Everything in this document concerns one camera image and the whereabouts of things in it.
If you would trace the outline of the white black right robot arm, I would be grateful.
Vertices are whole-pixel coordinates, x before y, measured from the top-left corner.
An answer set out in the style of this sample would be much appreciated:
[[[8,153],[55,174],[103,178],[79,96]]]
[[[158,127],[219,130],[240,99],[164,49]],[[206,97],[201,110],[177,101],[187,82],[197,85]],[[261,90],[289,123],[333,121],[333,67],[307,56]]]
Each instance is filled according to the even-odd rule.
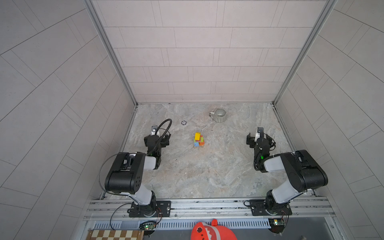
[[[328,184],[328,176],[306,150],[271,155],[275,140],[258,127],[254,137],[247,135],[246,144],[254,150],[253,166],[256,171],[271,173],[285,171],[288,179],[279,187],[269,190],[263,202],[250,200],[249,207],[266,215],[292,214],[289,203],[307,190],[315,190]]]

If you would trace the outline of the checkered chess board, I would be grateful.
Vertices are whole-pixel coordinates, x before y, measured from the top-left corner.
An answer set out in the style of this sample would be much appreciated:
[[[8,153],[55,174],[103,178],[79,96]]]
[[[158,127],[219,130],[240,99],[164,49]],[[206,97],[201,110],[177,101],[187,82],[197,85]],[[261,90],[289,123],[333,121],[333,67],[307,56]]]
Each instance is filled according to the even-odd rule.
[[[142,240],[144,231],[131,230],[92,230],[86,240]]]

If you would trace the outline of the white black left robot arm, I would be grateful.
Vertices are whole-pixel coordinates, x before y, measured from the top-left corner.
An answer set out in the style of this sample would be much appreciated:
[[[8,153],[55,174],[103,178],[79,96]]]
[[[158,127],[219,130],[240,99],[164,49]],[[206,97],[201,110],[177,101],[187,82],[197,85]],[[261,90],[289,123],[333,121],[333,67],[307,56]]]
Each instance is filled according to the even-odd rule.
[[[120,152],[116,155],[104,186],[107,192],[133,200],[128,210],[131,218],[170,216],[171,202],[157,201],[155,193],[142,185],[144,171],[160,167],[162,148],[169,145],[170,136],[168,130],[161,135],[158,127],[153,126],[151,134],[144,137],[148,153]]]

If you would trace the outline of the aluminium corner profile left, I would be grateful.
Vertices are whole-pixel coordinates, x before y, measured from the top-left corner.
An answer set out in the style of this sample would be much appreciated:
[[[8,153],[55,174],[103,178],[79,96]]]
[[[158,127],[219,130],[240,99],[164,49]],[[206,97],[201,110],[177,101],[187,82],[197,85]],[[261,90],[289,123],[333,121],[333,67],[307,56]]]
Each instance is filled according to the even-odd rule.
[[[93,4],[92,1],[90,0],[84,0],[84,5],[85,5],[85,8],[87,9],[89,15],[90,15],[90,18],[94,24],[94,27],[96,29],[96,31],[98,32],[99,34],[99,37],[101,39],[101,42],[103,44],[103,46],[105,47],[110,59],[111,59],[111,62],[112,62],[112,65],[114,66],[115,70],[117,71],[117,74],[118,76],[120,77],[121,81],[123,82],[123,85],[124,87],[126,88],[126,90],[128,91],[128,94],[132,100],[132,102],[134,103],[134,106],[135,108],[137,108],[138,106],[138,102],[133,94],[133,91],[132,89],[130,88],[129,86],[129,83],[127,81],[127,78],[123,72],[123,69],[119,63],[119,60],[117,58],[117,55],[111,45],[111,42],[109,41],[108,39],[108,36],[107,36],[107,33],[105,31],[105,28],[101,22],[101,19],[100,17],[98,16],[97,14],[97,11],[95,9],[95,6]]]

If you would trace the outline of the yellow triangular block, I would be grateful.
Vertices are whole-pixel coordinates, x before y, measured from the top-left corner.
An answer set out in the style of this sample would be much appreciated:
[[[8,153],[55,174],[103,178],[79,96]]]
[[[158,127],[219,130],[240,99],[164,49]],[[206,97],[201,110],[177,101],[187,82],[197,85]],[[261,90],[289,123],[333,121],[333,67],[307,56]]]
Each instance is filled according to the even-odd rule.
[[[201,133],[195,133],[195,141],[200,142],[201,141]]]

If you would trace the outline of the aluminium mounting rail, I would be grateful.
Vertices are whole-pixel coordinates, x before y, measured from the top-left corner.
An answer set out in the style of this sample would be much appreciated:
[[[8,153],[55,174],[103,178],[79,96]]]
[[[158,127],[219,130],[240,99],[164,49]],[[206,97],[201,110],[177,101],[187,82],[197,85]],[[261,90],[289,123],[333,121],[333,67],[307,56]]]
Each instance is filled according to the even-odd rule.
[[[186,219],[249,219],[271,218],[264,206],[263,197],[255,197],[253,204],[249,198],[208,198],[170,199],[170,204],[161,203],[157,212],[149,215],[141,213],[143,208],[132,210],[131,200],[91,201],[83,220],[186,220]],[[277,213],[278,217],[334,217],[336,214],[326,197],[301,196],[286,204]]]

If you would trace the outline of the red plush toy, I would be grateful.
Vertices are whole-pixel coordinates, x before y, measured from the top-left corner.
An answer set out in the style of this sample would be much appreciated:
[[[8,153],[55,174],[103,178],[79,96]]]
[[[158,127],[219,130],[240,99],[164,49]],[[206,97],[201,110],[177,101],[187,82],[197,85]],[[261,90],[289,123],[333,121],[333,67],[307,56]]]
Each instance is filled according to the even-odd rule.
[[[218,225],[213,219],[212,223],[197,223],[191,232],[190,240],[237,240],[236,235],[227,227]]]

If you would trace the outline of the aluminium corner profile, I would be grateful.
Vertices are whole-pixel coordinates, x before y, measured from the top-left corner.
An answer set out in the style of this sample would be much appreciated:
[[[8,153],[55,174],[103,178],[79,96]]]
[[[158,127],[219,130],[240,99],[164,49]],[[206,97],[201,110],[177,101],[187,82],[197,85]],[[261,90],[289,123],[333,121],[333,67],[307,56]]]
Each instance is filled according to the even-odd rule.
[[[107,33],[105,31],[105,28],[101,22],[101,19],[100,17],[98,16],[97,14],[97,11],[95,9],[95,6],[93,4],[92,1],[90,0],[84,0],[84,5],[85,5],[85,8],[87,9],[89,15],[90,15],[90,18],[94,24],[94,27],[96,29],[96,31],[98,32],[99,34],[99,37],[101,39],[101,42],[103,44],[103,46],[105,47],[110,59],[111,59],[111,62],[112,62],[112,65],[114,66],[115,70],[117,71],[117,74],[118,76],[120,77],[121,81],[123,82],[123,85],[124,87],[126,88],[126,90],[128,91],[128,94],[132,100],[132,102],[134,103],[134,106],[135,108],[137,108],[138,106],[138,102],[133,94],[133,91],[132,89],[130,88],[129,86],[129,83],[127,81],[127,78],[123,72],[123,69],[119,63],[119,60],[117,58],[117,55],[111,45],[111,42],[109,41],[108,39],[108,36],[107,36]]]
[[[288,88],[290,82],[294,78],[297,70],[299,69],[300,65],[302,64],[304,58],[308,54],[308,51],[312,47],[313,43],[315,42],[317,36],[319,35],[321,29],[323,28],[325,22],[327,21],[329,15],[331,14],[332,10],[334,9],[335,4],[337,3],[337,0],[328,0],[326,1],[318,19],[316,20],[307,40],[305,41],[304,46],[302,47],[301,51],[299,52],[299,55],[297,56],[293,66],[291,67],[291,70],[289,71],[285,81],[282,84],[281,89],[279,90],[276,98],[273,101],[273,105],[276,106],[280,99],[282,98],[284,92]]]

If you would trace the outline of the aluminium corner profile right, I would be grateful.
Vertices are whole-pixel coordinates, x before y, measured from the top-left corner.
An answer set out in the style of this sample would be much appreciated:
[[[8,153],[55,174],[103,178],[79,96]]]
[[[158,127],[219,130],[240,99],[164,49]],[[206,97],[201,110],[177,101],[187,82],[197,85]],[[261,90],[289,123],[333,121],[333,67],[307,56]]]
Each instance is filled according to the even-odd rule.
[[[302,47],[301,51],[299,52],[299,55],[297,56],[293,66],[291,67],[291,70],[289,71],[285,81],[282,84],[281,89],[279,90],[276,98],[273,101],[273,105],[276,106],[280,99],[282,98],[284,92],[288,88],[290,82],[294,78],[297,70],[299,69],[300,65],[302,64],[304,58],[308,54],[308,51],[312,47],[313,43],[315,42],[317,36],[319,35],[321,29],[323,28],[325,22],[327,21],[329,15],[331,14],[332,10],[334,9],[335,4],[337,3],[337,0],[328,0],[326,1],[318,19],[316,20],[307,40],[305,41],[304,46]]]

